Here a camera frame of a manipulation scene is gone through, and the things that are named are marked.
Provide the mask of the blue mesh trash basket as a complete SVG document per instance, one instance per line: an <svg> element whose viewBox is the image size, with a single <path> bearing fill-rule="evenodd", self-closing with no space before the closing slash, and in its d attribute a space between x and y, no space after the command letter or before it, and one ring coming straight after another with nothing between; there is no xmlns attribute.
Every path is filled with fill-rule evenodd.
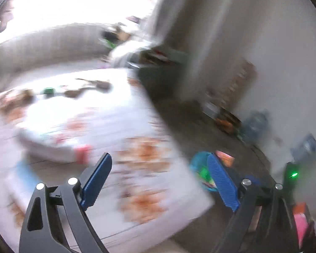
<svg viewBox="0 0 316 253"><path fill-rule="evenodd" d="M217 187L211 177L208 170L207 159L211 155L211 152L200 151L197 152L191 159L189 168L196 174L201 182L203 188L210 192L216 192Z"/></svg>

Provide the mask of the pink floral cushion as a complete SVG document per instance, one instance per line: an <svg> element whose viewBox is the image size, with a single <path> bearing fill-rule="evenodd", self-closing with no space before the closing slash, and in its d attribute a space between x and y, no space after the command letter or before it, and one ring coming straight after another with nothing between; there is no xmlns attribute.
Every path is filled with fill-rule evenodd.
<svg viewBox="0 0 316 253"><path fill-rule="evenodd" d="M314 222L308 222L304 213L294 214L299 248L315 235Z"/></svg>

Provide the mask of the black device green light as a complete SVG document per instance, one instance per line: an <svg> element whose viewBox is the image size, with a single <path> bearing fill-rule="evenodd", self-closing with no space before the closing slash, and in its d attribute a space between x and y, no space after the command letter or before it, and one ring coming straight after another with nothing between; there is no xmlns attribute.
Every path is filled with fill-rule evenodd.
<svg viewBox="0 0 316 253"><path fill-rule="evenodd" d="M287 201L292 205L294 204L294 190L299 178L299 165L294 162L286 164L283 174L283 193Z"/></svg>

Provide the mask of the white pink tube package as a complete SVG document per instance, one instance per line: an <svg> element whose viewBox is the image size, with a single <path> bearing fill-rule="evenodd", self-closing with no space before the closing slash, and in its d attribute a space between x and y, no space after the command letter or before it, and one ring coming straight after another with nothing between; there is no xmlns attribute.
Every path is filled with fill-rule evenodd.
<svg viewBox="0 0 316 253"><path fill-rule="evenodd" d="M58 163L88 164L92 146L64 133L38 134L17 130L17 140L32 156Z"/></svg>

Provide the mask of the empty blue water jug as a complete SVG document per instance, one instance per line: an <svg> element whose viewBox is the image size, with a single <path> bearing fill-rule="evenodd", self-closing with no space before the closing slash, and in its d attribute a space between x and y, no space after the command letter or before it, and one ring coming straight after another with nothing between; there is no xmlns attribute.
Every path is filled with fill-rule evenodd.
<svg viewBox="0 0 316 253"><path fill-rule="evenodd" d="M239 139L245 144L256 144L268 128L269 111L252 111L242 123L238 132Z"/></svg>

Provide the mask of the black butter bread bag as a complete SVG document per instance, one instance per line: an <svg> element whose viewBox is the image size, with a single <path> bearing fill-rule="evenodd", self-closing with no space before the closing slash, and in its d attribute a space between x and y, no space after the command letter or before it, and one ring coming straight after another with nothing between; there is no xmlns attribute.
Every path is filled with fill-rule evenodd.
<svg viewBox="0 0 316 253"><path fill-rule="evenodd" d="M233 115L233 113L223 108L220 109L214 122L219 130L232 136L235 136L241 127L241 120Z"/></svg>

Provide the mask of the green candy wrapper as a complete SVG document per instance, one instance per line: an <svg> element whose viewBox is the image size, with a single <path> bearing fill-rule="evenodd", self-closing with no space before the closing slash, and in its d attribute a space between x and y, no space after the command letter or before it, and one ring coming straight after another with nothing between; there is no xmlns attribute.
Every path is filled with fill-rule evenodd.
<svg viewBox="0 0 316 253"><path fill-rule="evenodd" d="M42 94L44 94L47 98L53 97L56 91L52 87L47 87L43 90Z"/></svg>

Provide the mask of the small gold snack packet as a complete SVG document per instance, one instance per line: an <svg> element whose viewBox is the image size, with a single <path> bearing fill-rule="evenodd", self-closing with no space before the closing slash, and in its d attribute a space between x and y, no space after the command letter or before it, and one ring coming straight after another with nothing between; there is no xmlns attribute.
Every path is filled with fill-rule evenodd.
<svg viewBox="0 0 316 253"><path fill-rule="evenodd" d="M64 91L64 96L67 98L77 98L83 92L82 89L69 89Z"/></svg>

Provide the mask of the brown wafer packet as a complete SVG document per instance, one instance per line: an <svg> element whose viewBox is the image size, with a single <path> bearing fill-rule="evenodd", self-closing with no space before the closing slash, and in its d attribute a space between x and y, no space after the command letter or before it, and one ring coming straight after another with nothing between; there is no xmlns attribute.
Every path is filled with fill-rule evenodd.
<svg viewBox="0 0 316 253"><path fill-rule="evenodd" d="M97 89L103 90L103 91L108 91L111 89L111 83L109 81L95 80L94 85Z"/></svg>

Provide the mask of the dark grey cabinet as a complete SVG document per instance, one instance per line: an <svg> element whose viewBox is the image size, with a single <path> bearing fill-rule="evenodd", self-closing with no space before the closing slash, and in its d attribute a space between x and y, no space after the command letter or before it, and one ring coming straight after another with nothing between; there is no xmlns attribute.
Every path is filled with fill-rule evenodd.
<svg viewBox="0 0 316 253"><path fill-rule="evenodd" d="M142 50L134 68L150 98L157 101L175 95L187 60L185 52L158 46Z"/></svg>

